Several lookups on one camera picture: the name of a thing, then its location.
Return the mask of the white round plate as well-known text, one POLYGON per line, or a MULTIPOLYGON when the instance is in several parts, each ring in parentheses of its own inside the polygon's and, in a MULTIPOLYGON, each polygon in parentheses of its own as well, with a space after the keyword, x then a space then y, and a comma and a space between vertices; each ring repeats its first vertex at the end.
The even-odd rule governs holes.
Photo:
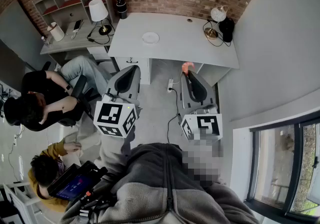
POLYGON ((146 32, 141 38, 145 44, 157 44, 160 40, 160 36, 155 32, 146 32))

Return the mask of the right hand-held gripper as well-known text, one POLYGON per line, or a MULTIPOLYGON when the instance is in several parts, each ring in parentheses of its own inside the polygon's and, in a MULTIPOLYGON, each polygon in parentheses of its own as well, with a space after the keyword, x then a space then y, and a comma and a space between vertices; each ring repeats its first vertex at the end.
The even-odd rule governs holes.
POLYGON ((201 76, 193 71, 180 77, 180 127, 188 140, 213 140, 223 136, 222 114, 218 112, 216 94, 201 76))

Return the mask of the person's right forearm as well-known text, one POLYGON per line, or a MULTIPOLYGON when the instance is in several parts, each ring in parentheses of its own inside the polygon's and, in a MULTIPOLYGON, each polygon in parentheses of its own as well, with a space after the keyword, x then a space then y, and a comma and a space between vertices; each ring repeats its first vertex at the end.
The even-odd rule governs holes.
POLYGON ((223 183, 221 177, 224 150, 219 139, 190 140, 182 151, 188 174, 203 187, 223 183))

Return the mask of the white desk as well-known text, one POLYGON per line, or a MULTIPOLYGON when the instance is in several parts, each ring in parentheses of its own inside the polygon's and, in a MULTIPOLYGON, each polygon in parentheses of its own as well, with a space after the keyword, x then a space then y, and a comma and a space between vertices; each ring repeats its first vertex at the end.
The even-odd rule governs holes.
POLYGON ((234 45, 209 42, 204 33, 206 27, 204 19, 133 12, 118 22, 108 54, 120 69, 138 65, 141 84, 151 83, 152 60, 165 59, 193 62, 194 71, 215 85, 231 69, 240 66, 234 45), (146 32, 157 33, 159 42, 145 44, 142 35, 146 32))

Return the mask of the black rounded appliance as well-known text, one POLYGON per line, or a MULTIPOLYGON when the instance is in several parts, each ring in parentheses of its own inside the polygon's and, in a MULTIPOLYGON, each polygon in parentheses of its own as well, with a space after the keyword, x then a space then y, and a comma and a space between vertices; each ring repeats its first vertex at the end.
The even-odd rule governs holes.
POLYGON ((230 43, 233 39, 233 31, 235 22, 232 18, 226 17, 223 21, 219 23, 219 29, 222 33, 223 41, 230 43))

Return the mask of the black monitor with blue screen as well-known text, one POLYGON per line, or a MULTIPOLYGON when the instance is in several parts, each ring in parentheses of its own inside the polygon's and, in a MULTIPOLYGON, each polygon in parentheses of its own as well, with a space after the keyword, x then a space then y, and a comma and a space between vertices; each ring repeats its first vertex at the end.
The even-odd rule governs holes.
POLYGON ((107 173, 105 167, 99 169, 91 161, 86 161, 81 167, 72 164, 47 188, 47 192, 51 197, 72 202, 83 197, 107 173))

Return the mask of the small pink object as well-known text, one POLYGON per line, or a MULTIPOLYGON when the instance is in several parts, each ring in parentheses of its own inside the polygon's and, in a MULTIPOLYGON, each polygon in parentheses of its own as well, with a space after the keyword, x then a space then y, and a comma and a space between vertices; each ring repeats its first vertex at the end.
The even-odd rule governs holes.
POLYGON ((194 63, 193 62, 185 62, 183 65, 182 65, 182 67, 181 67, 181 69, 182 69, 182 72, 187 76, 188 75, 188 73, 189 73, 189 67, 192 67, 193 69, 195 69, 195 65, 194 65, 194 63))

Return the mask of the grey wooden desk with shelves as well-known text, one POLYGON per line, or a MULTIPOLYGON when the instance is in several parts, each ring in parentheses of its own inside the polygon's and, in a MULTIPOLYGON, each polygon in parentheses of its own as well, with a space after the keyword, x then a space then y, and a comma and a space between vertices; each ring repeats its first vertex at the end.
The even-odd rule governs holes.
MULTIPOLYGON (((64 38, 57 42, 53 41, 50 47, 44 47, 42 54, 67 51, 77 47, 87 48, 98 46, 100 43, 109 45, 111 36, 100 35, 98 29, 100 23, 91 20, 89 2, 91 0, 33 0, 33 4, 40 17, 48 26, 56 22, 65 33, 64 38), (73 32, 74 24, 82 19, 80 29, 73 32)), ((115 24, 119 18, 114 8, 113 0, 103 0, 108 10, 108 17, 104 19, 105 24, 115 24)))

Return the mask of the brass globe table lamp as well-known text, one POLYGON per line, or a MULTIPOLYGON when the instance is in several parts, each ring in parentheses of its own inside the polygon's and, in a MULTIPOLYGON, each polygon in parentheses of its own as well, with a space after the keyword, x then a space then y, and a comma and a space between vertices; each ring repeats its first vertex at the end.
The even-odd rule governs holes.
POLYGON ((211 25, 210 27, 207 27, 204 29, 204 34, 209 40, 215 40, 218 36, 218 33, 216 31, 217 25, 224 21, 227 17, 227 11, 228 11, 228 6, 227 5, 222 5, 218 7, 214 7, 211 12, 210 16, 213 21, 215 21, 215 25, 211 25))

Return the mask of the white metal rack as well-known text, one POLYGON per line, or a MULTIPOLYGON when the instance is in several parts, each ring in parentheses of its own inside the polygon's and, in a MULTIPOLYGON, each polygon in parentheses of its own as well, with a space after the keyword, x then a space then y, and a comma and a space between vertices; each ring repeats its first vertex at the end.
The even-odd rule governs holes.
POLYGON ((36 215, 42 214, 41 210, 35 211, 33 205, 40 202, 37 196, 29 197, 27 195, 29 182, 3 184, 5 195, 10 203, 18 210, 24 224, 39 224, 36 215))

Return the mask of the black window frame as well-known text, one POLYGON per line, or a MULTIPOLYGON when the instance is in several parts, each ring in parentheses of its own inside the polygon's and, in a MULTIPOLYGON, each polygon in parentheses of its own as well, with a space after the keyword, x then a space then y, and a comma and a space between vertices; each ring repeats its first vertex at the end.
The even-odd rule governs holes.
POLYGON ((280 224, 320 224, 320 111, 249 131, 245 204, 280 224))

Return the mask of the black cylinder speaker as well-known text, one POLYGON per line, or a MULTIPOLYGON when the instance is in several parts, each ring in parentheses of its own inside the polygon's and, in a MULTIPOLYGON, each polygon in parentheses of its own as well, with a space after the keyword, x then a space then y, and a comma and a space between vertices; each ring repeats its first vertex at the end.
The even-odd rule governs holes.
POLYGON ((126 19, 127 14, 127 3, 126 0, 116 0, 116 8, 119 14, 120 19, 126 19))

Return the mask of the person's left forearm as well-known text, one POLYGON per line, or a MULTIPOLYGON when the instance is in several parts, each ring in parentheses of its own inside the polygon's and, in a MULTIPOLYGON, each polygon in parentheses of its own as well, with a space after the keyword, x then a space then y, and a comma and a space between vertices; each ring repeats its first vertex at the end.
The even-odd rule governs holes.
POLYGON ((126 138, 107 135, 101 135, 100 138, 99 158, 96 159, 95 164, 99 168, 105 167, 115 176, 121 174, 131 154, 131 141, 135 139, 135 127, 126 138))

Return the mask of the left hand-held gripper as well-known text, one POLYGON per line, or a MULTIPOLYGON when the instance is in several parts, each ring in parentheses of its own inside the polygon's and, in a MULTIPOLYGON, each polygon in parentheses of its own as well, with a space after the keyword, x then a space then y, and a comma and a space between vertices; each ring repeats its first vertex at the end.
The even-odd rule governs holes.
POLYGON ((93 124, 107 136, 125 138, 135 125, 139 114, 141 71, 139 66, 126 67, 115 74, 101 101, 96 103, 93 124))

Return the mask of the white cylinder container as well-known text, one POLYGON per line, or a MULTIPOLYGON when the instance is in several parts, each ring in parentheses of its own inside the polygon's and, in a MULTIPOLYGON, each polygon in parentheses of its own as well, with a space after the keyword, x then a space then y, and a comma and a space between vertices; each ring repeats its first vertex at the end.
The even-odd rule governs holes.
POLYGON ((52 35, 54 40, 57 42, 61 41, 65 36, 65 33, 56 22, 50 23, 47 27, 47 31, 52 35))

